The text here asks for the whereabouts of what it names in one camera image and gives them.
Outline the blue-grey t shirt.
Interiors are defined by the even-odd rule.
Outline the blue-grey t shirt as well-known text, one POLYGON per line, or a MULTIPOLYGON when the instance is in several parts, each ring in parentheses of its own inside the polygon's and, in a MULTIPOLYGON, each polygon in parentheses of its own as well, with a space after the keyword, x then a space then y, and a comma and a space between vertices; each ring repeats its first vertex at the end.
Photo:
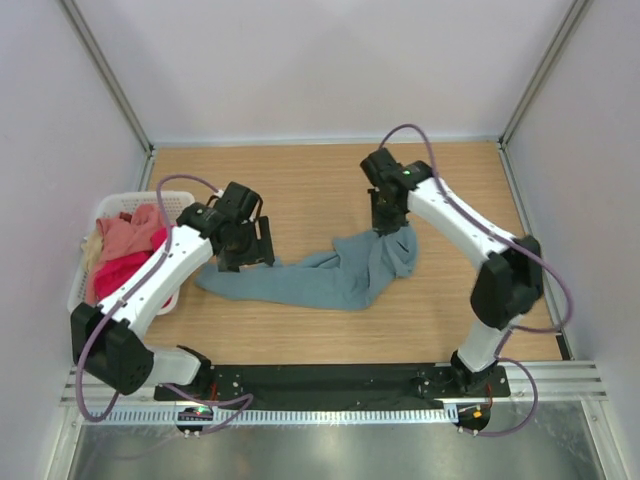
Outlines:
POLYGON ((195 285, 231 300, 253 300, 305 308, 364 310, 396 280, 410 277, 419 244, 412 226, 380 235, 373 230, 333 240, 331 251, 295 264, 279 261, 238 273, 207 264, 195 285))

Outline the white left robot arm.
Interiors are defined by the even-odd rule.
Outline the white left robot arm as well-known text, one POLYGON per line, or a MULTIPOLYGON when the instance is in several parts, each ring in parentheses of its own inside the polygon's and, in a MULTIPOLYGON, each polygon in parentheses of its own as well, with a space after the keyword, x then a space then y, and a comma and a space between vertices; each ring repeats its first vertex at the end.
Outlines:
POLYGON ((121 395, 143 386, 171 384, 191 400, 212 386, 211 361, 185 346, 147 346, 144 337, 161 308, 202 265, 214 259, 222 271, 272 265, 269 219, 243 209, 225 213, 195 203, 184 210, 164 244, 116 292, 71 313, 73 359, 121 395))

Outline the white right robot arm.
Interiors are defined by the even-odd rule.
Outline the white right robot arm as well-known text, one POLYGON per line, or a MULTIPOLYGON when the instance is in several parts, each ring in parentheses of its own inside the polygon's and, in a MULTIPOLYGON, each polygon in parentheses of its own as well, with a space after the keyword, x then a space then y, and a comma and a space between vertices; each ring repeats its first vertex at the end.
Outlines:
POLYGON ((477 213, 464 218, 455 209, 462 202, 422 161, 404 166, 391 157, 371 157, 360 167, 372 185, 372 223, 379 234, 398 230, 412 213, 443 234, 477 271, 470 296, 476 320, 450 360, 453 389, 472 396, 488 383, 508 333, 542 297, 542 268, 523 253, 540 254, 540 244, 531 235, 516 238, 477 213))

